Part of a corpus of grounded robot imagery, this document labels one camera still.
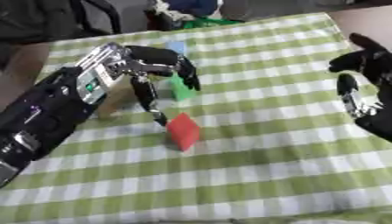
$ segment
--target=green and white checkered cloth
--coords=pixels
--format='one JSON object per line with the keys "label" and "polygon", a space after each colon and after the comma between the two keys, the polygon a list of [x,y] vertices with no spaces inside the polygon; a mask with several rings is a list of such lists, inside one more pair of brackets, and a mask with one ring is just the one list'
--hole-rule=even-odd
{"label": "green and white checkered cloth", "polygon": [[[392,205],[391,145],[345,113],[337,74],[326,69],[350,46],[325,13],[62,41],[44,74],[109,41],[171,40],[186,42],[203,89],[159,105],[170,118],[186,112],[201,127],[200,141],[174,150],[137,104],[110,121],[93,117],[0,191],[1,223],[260,223]],[[365,95],[373,94],[359,79]],[[163,94],[165,82],[157,84]]]}

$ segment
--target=red cube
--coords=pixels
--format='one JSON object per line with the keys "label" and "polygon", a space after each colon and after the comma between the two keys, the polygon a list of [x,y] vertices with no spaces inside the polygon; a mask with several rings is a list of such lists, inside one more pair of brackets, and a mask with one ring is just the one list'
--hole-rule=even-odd
{"label": "red cube", "polygon": [[178,115],[166,125],[171,139],[182,151],[187,151],[200,137],[199,126],[185,113]]}

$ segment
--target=robotic finger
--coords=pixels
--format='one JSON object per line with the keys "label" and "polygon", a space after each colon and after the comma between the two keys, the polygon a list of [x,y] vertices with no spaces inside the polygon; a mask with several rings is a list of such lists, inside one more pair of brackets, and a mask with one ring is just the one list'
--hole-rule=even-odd
{"label": "robotic finger", "polygon": [[190,89],[200,91],[197,70],[192,62],[182,54],[168,49],[157,49],[148,46],[126,46],[130,50],[132,61],[129,63],[136,71],[153,73],[171,77],[173,72],[183,79]]}
{"label": "robotic finger", "polygon": [[154,121],[165,127],[167,124],[167,118],[166,115],[159,111],[157,107],[157,91],[148,79],[147,73],[144,75],[132,76],[130,78],[130,84],[132,85],[135,95],[143,109],[152,114]]}

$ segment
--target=chair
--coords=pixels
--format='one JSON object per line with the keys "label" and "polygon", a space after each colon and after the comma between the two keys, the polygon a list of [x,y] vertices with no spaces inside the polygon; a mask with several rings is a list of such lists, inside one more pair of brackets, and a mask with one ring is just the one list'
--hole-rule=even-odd
{"label": "chair", "polygon": [[[81,30],[77,31],[75,34],[76,38],[94,37],[109,34],[120,34],[122,33],[122,27],[120,23],[120,15],[118,14],[116,8],[108,3],[106,0],[69,0],[73,14],[75,16],[76,23],[81,25]],[[112,26],[112,33],[107,31],[95,29],[88,21],[88,15],[83,2],[91,4],[100,11],[105,12]]]}

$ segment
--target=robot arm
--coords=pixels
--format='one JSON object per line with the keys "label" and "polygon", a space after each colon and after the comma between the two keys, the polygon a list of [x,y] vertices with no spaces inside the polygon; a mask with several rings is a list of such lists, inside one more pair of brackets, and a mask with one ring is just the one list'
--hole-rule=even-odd
{"label": "robot arm", "polygon": [[196,69],[185,57],[170,50],[115,43],[97,47],[74,67],[49,75],[0,114],[0,187],[70,136],[104,102],[122,75],[131,76],[143,108],[165,126],[147,73],[171,76],[174,71],[189,88],[200,90]]}
{"label": "robot arm", "polygon": [[392,142],[392,54],[360,34],[353,33],[350,39],[363,50],[332,60],[329,69],[334,73],[352,70],[363,74],[378,88],[380,102],[367,105],[361,99],[354,77],[347,73],[338,78],[338,94],[358,126]]}

